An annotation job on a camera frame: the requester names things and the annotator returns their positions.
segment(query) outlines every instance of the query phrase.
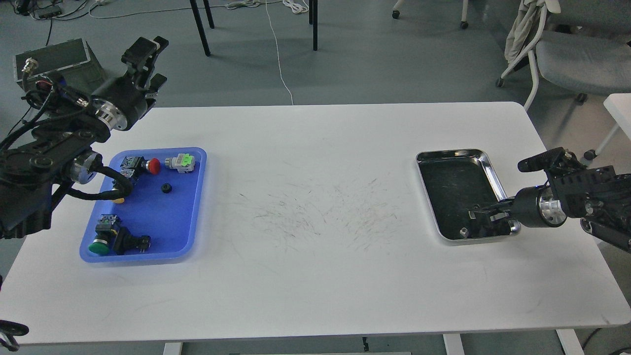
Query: metal tray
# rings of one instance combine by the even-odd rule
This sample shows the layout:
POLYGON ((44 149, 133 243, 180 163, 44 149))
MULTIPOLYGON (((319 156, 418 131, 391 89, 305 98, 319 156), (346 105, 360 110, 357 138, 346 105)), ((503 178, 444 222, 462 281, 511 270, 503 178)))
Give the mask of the metal tray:
MULTIPOLYGON (((460 235, 460 229, 468 224, 469 208, 490 205, 507 197, 485 152, 478 149, 422 152, 416 156, 416 163, 441 236, 451 241, 496 238, 460 235)), ((510 235, 519 229, 519 223, 512 222, 510 235)))

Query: white table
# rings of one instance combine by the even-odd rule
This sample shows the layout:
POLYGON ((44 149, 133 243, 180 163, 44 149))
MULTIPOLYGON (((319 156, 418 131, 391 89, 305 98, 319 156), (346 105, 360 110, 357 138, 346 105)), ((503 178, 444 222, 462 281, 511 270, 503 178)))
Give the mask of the white table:
MULTIPOLYGON (((0 294, 23 344, 445 334, 600 327, 631 311, 576 220, 496 243, 441 241, 416 171, 479 148, 508 194, 543 152, 510 102, 153 109, 93 148, 209 155, 196 244, 179 263, 88 264, 93 206, 66 198, 28 236, 0 294)), ((92 191, 100 179, 92 182, 92 191)))

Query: electrical component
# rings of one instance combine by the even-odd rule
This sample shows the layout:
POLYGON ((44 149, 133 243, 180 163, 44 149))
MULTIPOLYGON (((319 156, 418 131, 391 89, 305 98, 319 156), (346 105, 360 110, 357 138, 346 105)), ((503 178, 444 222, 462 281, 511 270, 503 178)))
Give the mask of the electrical component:
MULTIPOLYGON (((149 172, 152 175, 157 175, 160 172, 160 161, 156 158, 150 160, 144 157, 125 157, 121 162, 121 175, 123 175, 132 186, 135 186, 138 182, 140 175, 149 172)), ((121 183, 114 180, 112 190, 120 190, 122 188, 121 183)), ((124 198, 117 198, 113 200, 114 203, 125 202, 124 198)))
POLYGON ((176 157, 166 158, 164 165, 183 174, 195 170, 195 157, 188 153, 180 153, 176 157))
POLYGON ((138 249, 144 253, 151 246, 151 237, 134 237, 127 227, 121 225, 121 222, 117 215, 101 215, 95 228, 97 236, 89 245, 88 250, 98 255, 109 254, 110 248, 117 255, 123 255, 131 249, 138 249))
POLYGON ((160 190, 162 191, 162 193, 169 193, 171 191, 173 191, 173 186, 171 186, 171 184, 162 184, 162 186, 160 187, 160 190))
POLYGON ((61 8, 57 5, 49 6, 45 9, 37 10, 35 12, 35 15, 43 20, 47 20, 49 18, 61 15, 61 8))

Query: gray floor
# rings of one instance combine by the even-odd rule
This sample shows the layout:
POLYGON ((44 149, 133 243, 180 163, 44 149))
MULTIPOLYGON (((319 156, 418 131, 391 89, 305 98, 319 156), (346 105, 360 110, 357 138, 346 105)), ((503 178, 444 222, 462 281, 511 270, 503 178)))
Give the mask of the gray floor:
MULTIPOLYGON (((72 9, 80 2, 65 0, 72 9)), ((213 0, 223 4, 224 0, 213 0)), ((472 0, 467 30, 460 30, 459 0, 408 1, 401 18, 391 18, 394 1, 320 1, 319 50, 311 50, 307 15, 293 15, 280 4, 269 13, 278 36, 283 76, 296 104, 364 104, 391 102, 462 102, 526 100, 528 69, 510 76, 504 88, 495 79, 506 63, 502 51, 517 0, 472 0)), ((184 0, 111 1, 94 11, 111 16, 187 6, 184 0)), ((227 11, 214 9, 216 28, 206 29, 213 56, 203 55, 190 10, 98 20, 83 17, 53 24, 51 44, 83 37, 101 65, 122 73, 120 56, 136 38, 160 35, 169 47, 157 71, 168 82, 158 106, 288 105, 289 94, 278 77, 274 38, 264 7, 227 11)), ((13 81, 12 55, 43 47, 49 23, 14 15, 0 1, 0 135, 24 113, 20 89, 13 81)), ((577 153, 595 148, 614 120, 592 96, 582 106, 574 94, 543 81, 529 115, 548 148, 564 146, 577 153)), ((174 117, 174 124, 179 117, 174 117)), ((631 172, 631 141, 619 132, 596 161, 631 172)), ((516 160, 521 157, 519 149, 516 160)), ((0 275, 9 272, 20 241, 0 241, 0 275)), ((627 299, 631 299, 628 266, 631 257, 601 245, 603 254, 627 299)), ((586 354, 603 354, 631 344, 629 325, 600 332, 586 354)), ((584 339, 591 330, 578 330, 584 339)), ((442 337, 369 337, 370 351, 442 354, 442 337)), ((554 331, 469 334, 467 354, 562 354, 554 331)), ((160 354, 161 343, 29 346, 23 354, 160 354)), ((361 352, 360 337, 268 339, 186 343, 183 354, 255 354, 361 352)))

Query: table leg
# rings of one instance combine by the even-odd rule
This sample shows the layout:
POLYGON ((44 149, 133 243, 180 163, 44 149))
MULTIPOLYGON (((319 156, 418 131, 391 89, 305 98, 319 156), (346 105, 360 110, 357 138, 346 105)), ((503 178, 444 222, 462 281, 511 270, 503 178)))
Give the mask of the table leg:
POLYGON ((442 340, 445 342, 447 355, 464 355, 463 340, 460 334, 443 334, 442 340))
POLYGON ((204 27, 201 24, 201 17, 199 16, 199 9, 197 8, 196 0, 191 0, 191 9, 193 10, 193 17, 195 17, 195 24, 198 27, 199 38, 201 39, 201 45, 202 47, 204 47, 204 53, 206 54, 206 57, 210 57, 210 48, 208 48, 208 41, 206 40, 204 27))
POLYGON ((168 342, 164 344, 162 355, 182 355, 182 345, 181 342, 168 342))
POLYGON ((585 355, 574 329, 557 329, 557 336, 565 355, 585 355))
POLYGON ((213 21, 213 13, 210 12, 210 4, 208 0, 204 0, 204 9, 206 10, 206 18, 208 19, 208 26, 215 28, 215 22, 213 21))
POLYGON ((309 14, 311 14, 313 9, 313 21, 314 26, 314 51, 317 51, 317 0, 309 0, 311 2, 312 7, 309 8, 309 14))

